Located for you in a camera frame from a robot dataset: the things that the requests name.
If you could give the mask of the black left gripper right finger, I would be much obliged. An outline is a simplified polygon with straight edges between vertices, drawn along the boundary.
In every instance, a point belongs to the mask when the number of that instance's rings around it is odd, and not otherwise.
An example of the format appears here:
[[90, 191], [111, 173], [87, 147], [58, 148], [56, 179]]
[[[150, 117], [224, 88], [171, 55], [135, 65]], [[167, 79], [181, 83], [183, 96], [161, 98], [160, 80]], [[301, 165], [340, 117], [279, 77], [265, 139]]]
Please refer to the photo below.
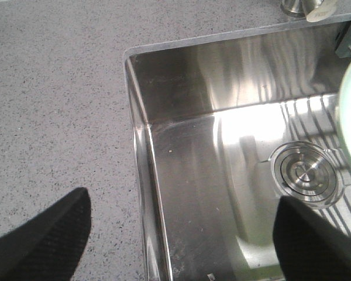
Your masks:
[[351, 280], [351, 237], [294, 197], [280, 198], [273, 243], [285, 280]]

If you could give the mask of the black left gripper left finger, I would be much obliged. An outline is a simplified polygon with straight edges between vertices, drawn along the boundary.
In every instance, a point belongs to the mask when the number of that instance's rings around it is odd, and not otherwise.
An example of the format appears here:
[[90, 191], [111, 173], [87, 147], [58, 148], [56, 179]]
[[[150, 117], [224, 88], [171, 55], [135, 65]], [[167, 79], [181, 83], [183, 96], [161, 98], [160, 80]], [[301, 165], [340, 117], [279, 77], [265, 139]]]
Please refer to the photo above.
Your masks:
[[70, 280], [91, 231], [91, 199], [79, 187], [0, 237], [0, 280]]

